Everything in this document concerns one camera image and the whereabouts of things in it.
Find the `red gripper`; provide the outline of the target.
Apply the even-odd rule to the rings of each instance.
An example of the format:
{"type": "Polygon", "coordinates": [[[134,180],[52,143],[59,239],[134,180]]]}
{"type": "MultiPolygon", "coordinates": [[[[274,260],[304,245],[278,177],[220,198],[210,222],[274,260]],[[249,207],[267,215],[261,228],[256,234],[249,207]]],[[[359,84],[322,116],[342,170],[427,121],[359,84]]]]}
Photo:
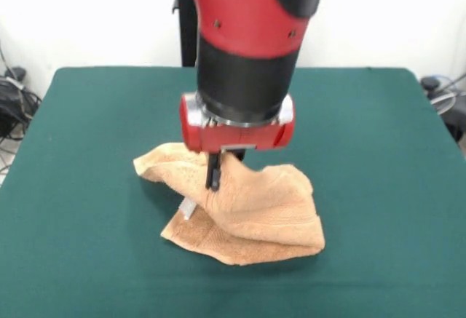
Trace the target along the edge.
{"type": "MultiPolygon", "coordinates": [[[[219,152],[235,149],[232,153],[242,161],[245,149],[271,150],[287,146],[295,127],[295,106],[286,95],[278,115],[271,122],[255,127],[240,127],[223,123],[209,114],[196,93],[184,93],[180,103],[181,132],[190,151],[219,152]]],[[[221,179],[221,154],[208,154],[206,189],[217,191],[221,179]]]]}

